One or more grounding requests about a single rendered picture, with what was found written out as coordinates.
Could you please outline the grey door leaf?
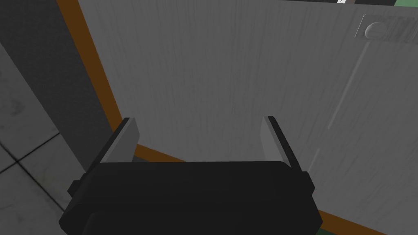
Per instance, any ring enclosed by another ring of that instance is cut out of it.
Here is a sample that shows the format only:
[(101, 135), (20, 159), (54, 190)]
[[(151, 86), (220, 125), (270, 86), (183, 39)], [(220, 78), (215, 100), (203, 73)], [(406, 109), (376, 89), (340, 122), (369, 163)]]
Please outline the grey door leaf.
[(265, 158), (278, 121), (327, 213), (418, 235), (418, 45), (355, 38), (418, 7), (279, 0), (78, 0), (139, 143), (184, 161)]

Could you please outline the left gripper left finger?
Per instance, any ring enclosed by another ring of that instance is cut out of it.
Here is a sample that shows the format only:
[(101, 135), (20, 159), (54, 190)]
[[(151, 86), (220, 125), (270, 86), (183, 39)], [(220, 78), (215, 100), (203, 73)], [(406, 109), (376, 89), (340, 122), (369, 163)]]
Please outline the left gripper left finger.
[(124, 118), (94, 158), (88, 171), (93, 170), (99, 163), (132, 162), (139, 138), (140, 133), (135, 118)]

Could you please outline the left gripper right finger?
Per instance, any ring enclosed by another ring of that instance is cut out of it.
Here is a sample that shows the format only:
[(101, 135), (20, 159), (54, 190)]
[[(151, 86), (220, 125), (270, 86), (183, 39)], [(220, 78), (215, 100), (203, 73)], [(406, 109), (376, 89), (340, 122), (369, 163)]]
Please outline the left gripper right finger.
[(301, 171), (300, 164), (274, 116), (264, 116), (261, 121), (260, 139), (266, 160), (280, 161)]

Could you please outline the grey round door knob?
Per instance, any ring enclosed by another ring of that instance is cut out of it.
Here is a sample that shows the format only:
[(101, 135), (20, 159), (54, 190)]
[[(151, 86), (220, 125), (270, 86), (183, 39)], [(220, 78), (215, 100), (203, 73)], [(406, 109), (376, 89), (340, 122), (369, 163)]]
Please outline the grey round door knob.
[(365, 14), (355, 38), (418, 45), (418, 20), (413, 17)]

